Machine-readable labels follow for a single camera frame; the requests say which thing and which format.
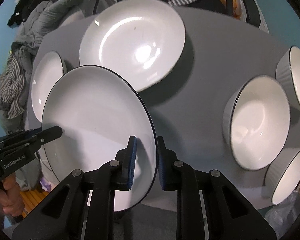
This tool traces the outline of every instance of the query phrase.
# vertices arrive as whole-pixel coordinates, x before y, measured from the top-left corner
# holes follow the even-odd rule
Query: table surface
[[[236,19],[210,11],[178,7],[186,28],[182,55],[158,84],[139,93],[147,106],[157,136],[179,160],[194,169],[221,171],[256,209],[271,205],[262,186],[266,168],[242,169],[222,136],[222,115],[228,99],[248,79],[275,77],[276,65],[289,49],[271,35]],[[34,69],[49,51],[57,51],[68,70],[79,66],[80,42],[93,21],[89,17],[46,35]],[[28,100],[29,128],[41,126]],[[300,147],[300,112],[291,109],[291,126],[285,147]],[[176,211],[176,192],[163,192],[156,181],[144,204]]]

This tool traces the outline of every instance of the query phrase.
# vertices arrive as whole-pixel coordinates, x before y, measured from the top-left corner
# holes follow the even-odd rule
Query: black rim
[[[112,71],[112,70],[110,70],[110,69],[108,69],[108,68],[101,67],[101,66],[97,66],[97,65],[83,65],[83,66],[80,66],[80,67],[78,67],[78,68],[85,67],[85,66],[99,67],[99,68],[108,70],[109,72],[111,72],[111,73],[115,74],[117,77],[119,77],[122,81],[124,81],[125,84],[129,86],[129,88],[134,92],[134,94],[137,96],[137,98],[138,98],[139,101],[141,102],[141,104],[142,104],[144,110],[146,111],[146,114],[147,114],[147,116],[148,116],[149,122],[150,122],[150,124],[151,124],[152,132],[153,132],[153,135],[154,135],[155,150],[156,150],[156,162],[155,162],[154,177],[153,177],[153,179],[152,179],[152,182],[151,182],[151,184],[150,184],[150,187],[149,187],[148,191],[146,192],[146,194],[142,197],[142,199],[141,199],[139,202],[137,202],[136,204],[134,204],[133,206],[131,206],[131,207],[127,208],[127,209],[119,210],[119,211],[117,211],[117,212],[128,211],[128,210],[130,210],[131,208],[133,208],[134,206],[138,205],[141,201],[144,200],[144,198],[149,194],[149,192],[150,192],[150,190],[151,190],[151,188],[152,188],[152,186],[153,186],[153,184],[154,184],[154,180],[155,180],[155,177],[156,177],[156,174],[157,174],[157,170],[158,170],[158,161],[159,161],[159,149],[158,149],[157,136],[156,136],[156,133],[155,133],[155,130],[154,130],[154,125],[153,125],[151,116],[150,116],[150,114],[149,114],[149,111],[148,111],[148,109],[146,108],[146,105],[143,103],[141,97],[138,95],[138,93],[133,89],[133,87],[132,87],[132,86],[131,86],[124,78],[122,78],[122,77],[121,77],[120,75],[118,75],[116,72],[114,72],[114,71]],[[68,73],[70,73],[71,71],[69,71],[69,72],[67,72],[66,74],[64,74],[61,78],[63,78],[64,76],[66,76],[66,75],[67,75]],[[46,155],[46,157],[47,157],[46,149],[45,149],[44,145],[43,145],[43,148],[44,148],[45,155]],[[48,163],[49,163],[49,165],[50,165],[50,167],[51,167],[51,169],[52,169],[53,174],[56,176],[56,174],[55,174],[55,172],[53,171],[53,168],[52,168],[52,166],[51,166],[51,164],[50,164],[50,162],[49,162],[49,158],[48,158],[48,157],[47,157],[47,160],[48,160]]]
[[[278,185],[279,185],[279,183],[280,183],[282,177],[284,176],[284,174],[286,173],[287,169],[290,167],[291,163],[294,161],[294,159],[298,156],[299,153],[300,153],[300,151],[298,151],[298,152],[296,153],[296,155],[293,157],[293,159],[290,161],[289,165],[287,166],[287,168],[284,170],[283,174],[281,175],[278,184],[275,186],[275,189],[274,189],[274,191],[273,191],[273,193],[272,193],[272,195],[271,195],[271,203],[272,203],[272,204],[274,204],[274,203],[273,203],[273,195],[274,195],[275,191],[277,190],[277,187],[278,187]]]
[[[231,128],[232,128],[232,118],[233,118],[233,114],[234,114],[234,109],[235,109],[235,106],[237,105],[237,102],[238,102],[238,99],[239,99],[239,97],[240,97],[240,95],[241,95],[241,92],[244,90],[244,88],[248,85],[248,83],[250,83],[253,79],[255,79],[255,78],[258,78],[258,77],[269,77],[269,78],[272,78],[272,77],[270,77],[270,76],[267,76],[267,75],[258,75],[258,76],[254,76],[253,78],[250,78],[248,81],[246,81],[245,82],[245,84],[241,87],[241,89],[240,89],[240,91],[239,91],[239,93],[238,93],[238,95],[237,95],[237,97],[236,97],[236,99],[235,99],[235,101],[234,101],[234,105],[233,105],[233,107],[232,107],[232,112],[231,112],[231,116],[230,116],[230,128],[229,128],[229,141],[230,141],[230,149],[231,149],[231,152],[232,152],[232,155],[233,155],[233,157],[235,158],[235,160],[236,160],[236,162],[238,163],[238,161],[237,161],[237,158],[235,157],[235,155],[234,155],[234,150],[233,150],[233,147],[232,147],[232,141],[231,141]],[[277,84],[279,84],[280,85],[280,83],[276,80],[276,79],[274,79],[274,78],[272,78]],[[286,136],[286,139],[285,139],[285,141],[284,141],[284,144],[283,144],[283,146],[282,146],[282,148],[281,148],[281,150],[280,150],[280,152],[282,151],[282,149],[283,149],[283,147],[284,147],[284,145],[285,145],[285,143],[286,143],[286,141],[287,141],[287,137],[288,137],[288,135]],[[249,170],[249,169],[247,169],[247,168],[243,168],[243,169],[245,169],[245,170],[248,170],[248,171],[259,171],[259,170],[261,170],[261,169],[263,169],[263,168],[260,168],[260,169],[257,169],[257,170]]]
[[[67,73],[67,66],[66,66],[66,63],[64,62],[63,58],[61,57],[61,55],[55,51],[55,50],[52,50],[50,52],[54,52],[54,53],[57,53],[59,58],[60,58],[60,61],[61,61],[61,64],[62,64],[62,75],[65,75]]]

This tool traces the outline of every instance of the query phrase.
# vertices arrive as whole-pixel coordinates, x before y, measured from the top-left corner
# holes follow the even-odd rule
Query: plate rim
[[[32,77],[32,80],[31,80],[31,86],[30,86],[30,89],[31,89],[31,106],[32,106],[32,110],[33,110],[33,112],[34,112],[34,116],[35,116],[37,119],[38,119],[38,117],[37,117],[37,115],[35,114],[35,110],[34,110],[34,107],[33,107],[33,100],[32,100],[33,81],[34,81],[35,73],[37,72],[38,67],[40,66],[41,61],[42,61],[49,53],[54,53],[54,54],[57,54],[57,55],[59,56],[59,59],[60,59],[60,62],[61,62],[61,68],[62,68],[62,75],[61,75],[61,77],[64,76],[64,75],[67,73],[66,63],[64,62],[64,60],[63,60],[63,58],[61,57],[61,55],[59,54],[59,52],[57,52],[57,51],[55,51],[55,50],[51,50],[51,51],[47,52],[46,54],[44,54],[44,56],[41,58],[41,60],[40,60],[39,63],[37,64],[37,67],[36,67],[36,69],[35,69],[35,71],[34,71],[34,73],[33,73],[33,77]],[[39,122],[41,122],[41,123],[42,123],[42,118],[43,118],[43,111],[42,111],[41,120],[39,120]]]
[[[112,71],[111,69],[108,69],[108,68],[106,68],[106,67],[102,67],[102,66],[98,66],[98,65],[83,65],[83,66],[79,66],[79,67],[77,67],[77,68],[74,68],[74,69],[68,71],[66,74],[64,74],[63,76],[61,76],[61,77],[58,79],[58,81],[53,85],[52,89],[50,90],[49,95],[50,95],[51,91],[53,90],[54,86],[59,82],[59,80],[60,80],[61,78],[63,78],[64,76],[66,76],[68,73],[70,73],[71,71],[73,71],[73,70],[75,70],[75,69],[79,69],[79,68],[81,68],[81,67],[87,67],[87,66],[99,67],[99,68],[108,70],[108,71],[110,71],[111,73],[115,74],[117,77],[119,77],[122,81],[124,81],[124,83],[125,83],[126,85],[129,86],[129,88],[134,92],[134,94],[137,96],[137,98],[138,98],[139,101],[141,102],[141,104],[142,104],[144,110],[146,111],[146,114],[147,114],[147,117],[148,117],[148,119],[149,119],[149,122],[150,122],[150,124],[151,124],[152,132],[153,132],[153,136],[154,136],[155,149],[156,149],[156,152],[155,152],[155,158],[156,158],[156,160],[155,160],[154,176],[153,176],[153,178],[152,178],[152,182],[151,182],[151,184],[150,184],[150,186],[149,186],[149,188],[148,188],[146,194],[140,199],[140,201],[138,201],[136,204],[134,204],[133,206],[131,206],[131,207],[129,207],[129,208],[122,209],[122,210],[118,210],[118,211],[116,211],[116,212],[127,211],[127,210],[130,210],[131,208],[135,207],[135,206],[138,205],[141,201],[144,200],[144,198],[149,194],[149,192],[150,192],[150,190],[151,190],[151,188],[152,188],[152,186],[153,186],[153,184],[154,184],[156,175],[157,175],[158,164],[159,164],[159,147],[158,147],[157,135],[156,135],[155,129],[154,129],[154,124],[153,124],[153,122],[152,122],[150,113],[149,113],[148,109],[146,108],[146,105],[144,104],[143,100],[142,100],[141,97],[138,95],[138,93],[134,90],[134,88],[133,88],[133,87],[132,87],[132,86],[131,86],[124,78],[123,78],[123,77],[121,77],[121,76],[118,75],[116,72],[114,72],[114,71]],[[43,114],[44,114],[45,108],[46,108],[46,103],[44,104],[44,108],[43,108],[42,120],[43,120]],[[46,149],[45,149],[44,145],[43,145],[43,149],[44,149],[44,151],[45,151],[45,154],[46,154],[48,163],[49,163],[49,165],[50,165],[50,167],[51,167],[51,169],[52,169],[52,172],[53,172],[53,174],[56,176],[57,180],[58,180],[59,183],[60,183],[60,182],[61,182],[60,179],[59,179],[58,176],[55,174],[55,172],[53,171],[53,168],[52,168],[52,166],[51,166],[51,164],[50,164],[50,161],[49,161],[49,158],[48,158],[48,156],[47,156]]]

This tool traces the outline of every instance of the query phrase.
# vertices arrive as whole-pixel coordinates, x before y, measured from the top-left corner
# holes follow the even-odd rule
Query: black chair
[[[247,12],[246,22],[258,28],[260,26],[260,14],[255,1],[242,1]],[[99,0],[90,0],[89,8],[86,10],[86,17],[96,14],[98,3]],[[199,0],[186,6],[214,11],[221,14],[229,15],[231,17],[233,16],[233,0],[227,0],[226,7],[224,7],[220,0]]]

